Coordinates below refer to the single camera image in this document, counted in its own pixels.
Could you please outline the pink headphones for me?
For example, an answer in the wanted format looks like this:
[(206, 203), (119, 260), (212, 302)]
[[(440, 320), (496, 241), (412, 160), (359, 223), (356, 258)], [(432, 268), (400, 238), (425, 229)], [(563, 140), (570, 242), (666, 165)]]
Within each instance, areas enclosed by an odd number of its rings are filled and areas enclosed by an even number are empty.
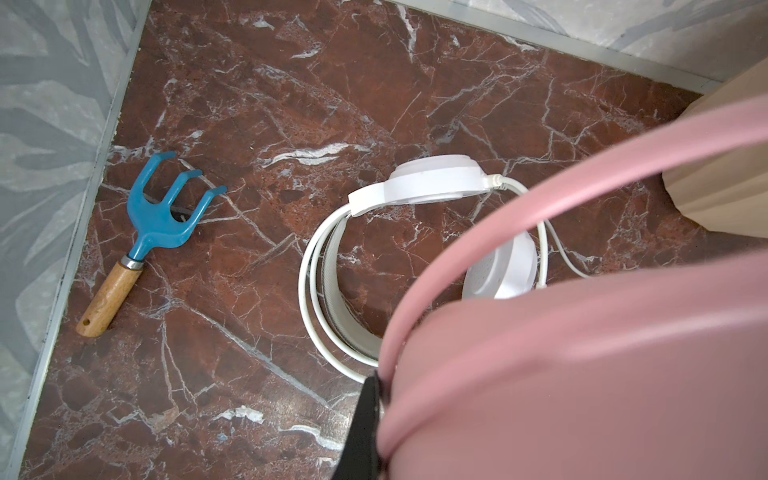
[(433, 309), (481, 257), (626, 183), (767, 138), (755, 97), (621, 143), (494, 212), (386, 330), (388, 479), (763, 479), (767, 254), (572, 280)]

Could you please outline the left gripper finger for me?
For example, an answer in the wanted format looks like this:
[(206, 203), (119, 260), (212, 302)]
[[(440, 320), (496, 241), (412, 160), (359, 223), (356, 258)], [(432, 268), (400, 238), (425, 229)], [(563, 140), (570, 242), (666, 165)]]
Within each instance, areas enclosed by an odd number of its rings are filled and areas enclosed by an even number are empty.
[(376, 442), (381, 419), (381, 399), (381, 381), (377, 372), (374, 372), (363, 382), (332, 480), (375, 480), (381, 476), (382, 461)]

